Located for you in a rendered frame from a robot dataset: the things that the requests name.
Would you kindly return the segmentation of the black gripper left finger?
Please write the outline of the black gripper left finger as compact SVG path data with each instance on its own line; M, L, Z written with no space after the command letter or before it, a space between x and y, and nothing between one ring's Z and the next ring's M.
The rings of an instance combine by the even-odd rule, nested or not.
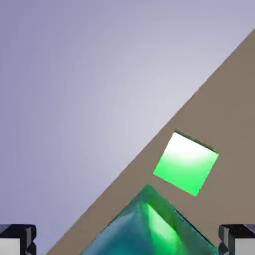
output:
M0 224L0 255L37 255L32 224Z

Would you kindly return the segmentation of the large teal box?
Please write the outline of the large teal box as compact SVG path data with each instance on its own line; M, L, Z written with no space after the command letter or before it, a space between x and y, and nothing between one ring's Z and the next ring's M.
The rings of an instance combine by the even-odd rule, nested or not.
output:
M147 184L80 255L218 255L218 250Z

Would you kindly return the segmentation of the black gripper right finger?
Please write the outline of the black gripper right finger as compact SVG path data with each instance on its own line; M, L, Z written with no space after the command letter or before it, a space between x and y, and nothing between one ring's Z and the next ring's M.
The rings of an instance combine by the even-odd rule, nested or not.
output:
M255 232L244 224L219 226L219 255L255 255Z

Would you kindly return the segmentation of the small green cube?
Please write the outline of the small green cube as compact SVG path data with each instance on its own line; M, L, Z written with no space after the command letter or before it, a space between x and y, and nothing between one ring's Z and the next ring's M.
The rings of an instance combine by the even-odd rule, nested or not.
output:
M153 174L197 196L218 157L214 150L175 131Z

